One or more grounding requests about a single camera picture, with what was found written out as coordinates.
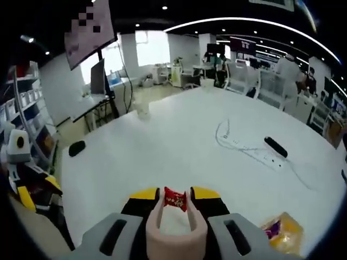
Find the snack package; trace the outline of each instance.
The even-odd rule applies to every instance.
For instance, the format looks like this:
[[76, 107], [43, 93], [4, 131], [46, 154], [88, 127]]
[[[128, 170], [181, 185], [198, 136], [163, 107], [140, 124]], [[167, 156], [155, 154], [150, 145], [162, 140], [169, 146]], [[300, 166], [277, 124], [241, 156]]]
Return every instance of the snack package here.
[[165, 199], [164, 199], [164, 207], [166, 205], [179, 207], [183, 212], [187, 210], [187, 196], [184, 194], [180, 194], [175, 192], [168, 187], [164, 187], [165, 191]]
[[282, 213], [279, 217], [263, 225], [261, 229], [267, 234], [270, 245], [277, 251], [300, 256], [304, 229], [288, 213]]

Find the red candy wrapper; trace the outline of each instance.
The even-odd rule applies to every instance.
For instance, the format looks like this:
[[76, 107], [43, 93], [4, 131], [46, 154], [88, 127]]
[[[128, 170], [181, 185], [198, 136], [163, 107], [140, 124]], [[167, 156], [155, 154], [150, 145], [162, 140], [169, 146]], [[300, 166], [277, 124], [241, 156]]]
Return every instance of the red candy wrapper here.
[[166, 205], [174, 206], [174, 207], [179, 207], [183, 212], [187, 210], [187, 197], [184, 194], [180, 194], [178, 192], [175, 192], [168, 187], [164, 188], [165, 191], [165, 203], [164, 207]]

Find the pixelated screen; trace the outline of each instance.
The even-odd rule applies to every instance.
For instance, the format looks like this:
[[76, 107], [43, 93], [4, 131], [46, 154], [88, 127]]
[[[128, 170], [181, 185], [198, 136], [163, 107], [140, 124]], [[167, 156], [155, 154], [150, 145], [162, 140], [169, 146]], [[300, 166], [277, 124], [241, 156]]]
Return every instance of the pixelated screen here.
[[117, 40], [108, 0], [97, 0], [78, 13], [71, 21], [71, 31], [65, 33], [65, 51], [70, 69], [96, 53], [99, 48]]

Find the yellow robot part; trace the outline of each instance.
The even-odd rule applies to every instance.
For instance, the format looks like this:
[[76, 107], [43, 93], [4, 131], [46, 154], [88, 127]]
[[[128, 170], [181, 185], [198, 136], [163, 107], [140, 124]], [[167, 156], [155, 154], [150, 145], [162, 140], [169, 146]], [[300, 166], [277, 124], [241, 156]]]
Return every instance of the yellow robot part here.
[[61, 188], [60, 188], [59, 184], [56, 182], [56, 179], [55, 179], [53, 176], [47, 176], [47, 177], [45, 178], [45, 180], [46, 180], [46, 181], [49, 181], [50, 183], [52, 183], [53, 186], [55, 186], [58, 190], [61, 191]]
[[130, 195], [130, 199], [155, 199], [156, 198], [156, 192], [157, 187], [154, 188], [148, 188], [146, 190], [138, 191], [134, 194]]
[[35, 204], [33, 200], [31, 199], [29, 191], [27, 190], [25, 186], [18, 187], [18, 194], [20, 195], [20, 199], [23, 205], [27, 207], [28, 209], [36, 212]]
[[194, 190], [194, 195], [195, 195], [195, 199], [218, 199], [221, 198], [221, 196], [213, 191], [213, 190], [209, 190], [207, 188], [201, 188], [201, 187], [192, 187], [192, 189]]

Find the gray gripper part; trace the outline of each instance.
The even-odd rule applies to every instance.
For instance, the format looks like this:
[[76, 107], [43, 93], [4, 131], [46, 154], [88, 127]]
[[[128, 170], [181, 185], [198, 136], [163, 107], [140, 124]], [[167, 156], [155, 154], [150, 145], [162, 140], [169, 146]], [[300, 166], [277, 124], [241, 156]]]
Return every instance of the gray gripper part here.
[[[82, 243], [71, 253], [57, 258], [58, 260], [129, 260], [136, 232], [142, 222], [142, 217], [112, 213], [97, 223], [82, 237]], [[100, 247], [115, 223], [124, 227], [118, 236], [111, 255], [100, 251]]]
[[[267, 235], [257, 226], [253, 225], [238, 213], [209, 217], [214, 235], [216, 237], [222, 260], [294, 260], [301, 259], [292, 254], [284, 254], [275, 251], [269, 244]], [[243, 234], [249, 247], [243, 252], [239, 252], [233, 237], [231, 236], [228, 226], [237, 226]]]

